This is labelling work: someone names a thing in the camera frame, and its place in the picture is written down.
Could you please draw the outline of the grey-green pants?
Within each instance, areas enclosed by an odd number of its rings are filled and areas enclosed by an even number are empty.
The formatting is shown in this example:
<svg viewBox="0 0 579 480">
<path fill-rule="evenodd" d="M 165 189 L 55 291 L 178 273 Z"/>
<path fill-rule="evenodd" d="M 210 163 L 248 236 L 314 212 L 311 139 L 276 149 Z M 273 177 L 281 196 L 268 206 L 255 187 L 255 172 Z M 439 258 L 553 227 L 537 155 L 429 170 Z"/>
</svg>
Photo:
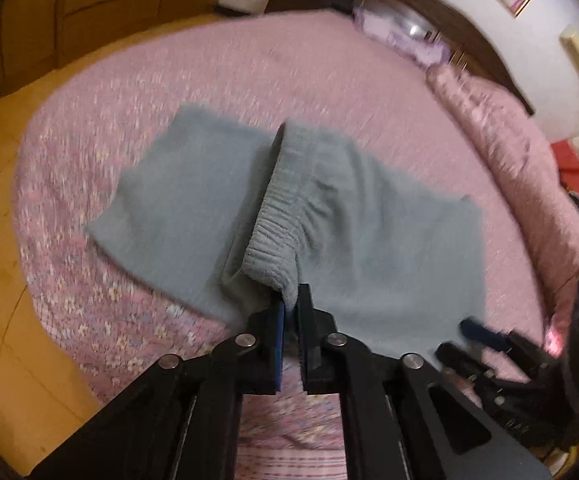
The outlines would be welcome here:
<svg viewBox="0 0 579 480">
<path fill-rule="evenodd" d="M 386 356 L 431 354 L 486 305 L 479 208 L 347 136 L 276 132 L 186 106 L 88 225 L 137 281 L 242 327 L 298 288 Z"/>
</svg>

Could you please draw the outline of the pink floral duvet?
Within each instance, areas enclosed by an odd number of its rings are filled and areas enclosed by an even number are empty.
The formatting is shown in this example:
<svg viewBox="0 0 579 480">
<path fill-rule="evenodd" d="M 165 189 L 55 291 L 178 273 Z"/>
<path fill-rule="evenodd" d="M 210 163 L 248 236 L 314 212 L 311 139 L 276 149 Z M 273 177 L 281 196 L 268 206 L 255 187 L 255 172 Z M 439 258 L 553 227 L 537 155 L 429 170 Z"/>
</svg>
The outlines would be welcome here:
<svg viewBox="0 0 579 480">
<path fill-rule="evenodd" d="M 551 146 L 498 84 L 452 65 L 431 66 L 426 81 L 489 167 L 521 227 L 547 303 L 544 348 L 559 354 L 579 280 L 579 209 L 561 185 Z"/>
</svg>

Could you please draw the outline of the dark wooden headboard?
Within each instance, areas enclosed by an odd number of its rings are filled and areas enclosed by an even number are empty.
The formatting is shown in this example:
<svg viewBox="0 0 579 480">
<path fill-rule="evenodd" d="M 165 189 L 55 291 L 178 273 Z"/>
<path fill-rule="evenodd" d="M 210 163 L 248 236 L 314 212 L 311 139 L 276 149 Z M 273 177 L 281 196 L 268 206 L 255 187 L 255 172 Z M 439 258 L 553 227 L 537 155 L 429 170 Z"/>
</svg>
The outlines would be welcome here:
<svg viewBox="0 0 579 480">
<path fill-rule="evenodd" d="M 498 49 L 481 30 L 445 0 L 396 0 L 423 18 L 452 47 L 457 49 L 454 63 L 509 90 L 529 116 L 535 109 L 516 84 Z"/>
</svg>

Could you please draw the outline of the pink floral bed sheet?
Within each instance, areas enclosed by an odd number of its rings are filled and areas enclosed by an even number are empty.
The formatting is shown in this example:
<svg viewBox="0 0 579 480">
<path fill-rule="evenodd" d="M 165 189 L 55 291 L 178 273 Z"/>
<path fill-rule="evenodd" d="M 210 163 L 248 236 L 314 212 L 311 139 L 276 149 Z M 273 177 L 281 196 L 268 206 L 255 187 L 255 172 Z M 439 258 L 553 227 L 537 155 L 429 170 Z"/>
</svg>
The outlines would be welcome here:
<svg viewBox="0 0 579 480">
<path fill-rule="evenodd" d="M 562 347 L 569 201 L 509 92 L 331 12 L 177 32 L 58 89 L 20 145 L 33 307 L 103 408 L 172 354 L 216 363 L 301 285 L 386 356 L 463 318 Z"/>
</svg>

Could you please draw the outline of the purple pillow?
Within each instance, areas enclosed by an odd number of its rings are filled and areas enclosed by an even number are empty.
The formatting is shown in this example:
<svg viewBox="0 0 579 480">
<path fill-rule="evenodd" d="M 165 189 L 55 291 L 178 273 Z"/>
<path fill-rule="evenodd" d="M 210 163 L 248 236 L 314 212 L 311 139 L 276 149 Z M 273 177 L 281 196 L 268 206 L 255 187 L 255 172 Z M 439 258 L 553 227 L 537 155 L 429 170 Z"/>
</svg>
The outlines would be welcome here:
<svg viewBox="0 0 579 480">
<path fill-rule="evenodd" d="M 365 36 L 409 58 L 418 66 L 429 68 L 450 61 L 452 52 L 444 41 L 428 41 L 412 35 L 412 32 L 423 32 L 419 25 L 401 25 L 394 18 L 363 6 L 355 8 L 353 21 Z"/>
</svg>

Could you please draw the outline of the dark wooden nightstand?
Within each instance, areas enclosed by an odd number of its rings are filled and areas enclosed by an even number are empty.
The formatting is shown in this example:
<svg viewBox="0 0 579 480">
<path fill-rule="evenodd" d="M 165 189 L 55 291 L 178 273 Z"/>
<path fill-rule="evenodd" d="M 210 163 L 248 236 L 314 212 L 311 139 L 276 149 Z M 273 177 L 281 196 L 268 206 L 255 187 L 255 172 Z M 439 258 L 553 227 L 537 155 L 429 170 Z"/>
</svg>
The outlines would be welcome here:
<svg viewBox="0 0 579 480">
<path fill-rule="evenodd" d="M 294 11 L 314 11 L 326 10 L 333 8 L 326 8 L 318 0 L 268 0 L 264 13 L 280 13 L 280 12 L 294 12 Z"/>
</svg>

